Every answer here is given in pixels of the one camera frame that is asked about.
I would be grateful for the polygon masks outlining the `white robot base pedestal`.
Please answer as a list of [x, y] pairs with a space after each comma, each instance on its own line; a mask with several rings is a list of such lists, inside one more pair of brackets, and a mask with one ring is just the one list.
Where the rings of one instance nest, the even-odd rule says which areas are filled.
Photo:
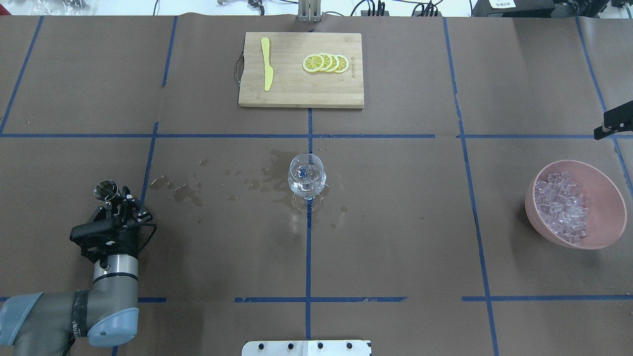
[[285, 340], [251, 341], [244, 344], [242, 356], [371, 356], [366, 340]]

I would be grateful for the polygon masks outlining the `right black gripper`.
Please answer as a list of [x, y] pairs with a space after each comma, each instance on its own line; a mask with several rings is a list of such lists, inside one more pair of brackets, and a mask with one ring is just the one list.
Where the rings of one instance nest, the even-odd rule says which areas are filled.
[[633, 101], [621, 104], [603, 113], [603, 124], [595, 128], [595, 140], [604, 139], [609, 135], [633, 131]]

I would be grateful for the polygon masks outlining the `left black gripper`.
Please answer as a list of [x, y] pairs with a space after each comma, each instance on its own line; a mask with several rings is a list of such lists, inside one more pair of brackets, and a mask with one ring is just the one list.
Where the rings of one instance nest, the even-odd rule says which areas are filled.
[[[98, 207], [88, 223], [94, 223], [110, 219], [112, 217], [113, 204], [111, 201], [104, 201]], [[125, 228], [122, 232], [111, 239], [104, 239], [101, 243], [94, 245], [82, 245], [82, 257], [86, 257], [91, 262], [115, 255], [124, 254], [134, 258], [139, 255], [139, 232], [141, 225], [138, 223], [149, 223], [153, 216], [144, 204], [131, 194], [131, 190], [124, 186], [122, 188], [122, 220], [125, 221]]]

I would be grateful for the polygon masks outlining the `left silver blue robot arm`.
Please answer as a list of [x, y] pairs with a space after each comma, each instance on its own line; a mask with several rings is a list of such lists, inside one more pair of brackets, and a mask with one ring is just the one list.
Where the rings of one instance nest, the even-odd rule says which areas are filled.
[[63, 293], [16, 295], [1, 308], [1, 345], [16, 356], [65, 356], [77, 339], [111, 348], [138, 329], [138, 257], [143, 227], [152, 215], [128, 187], [102, 180], [93, 190], [102, 202], [69, 239], [93, 265], [92, 287]]

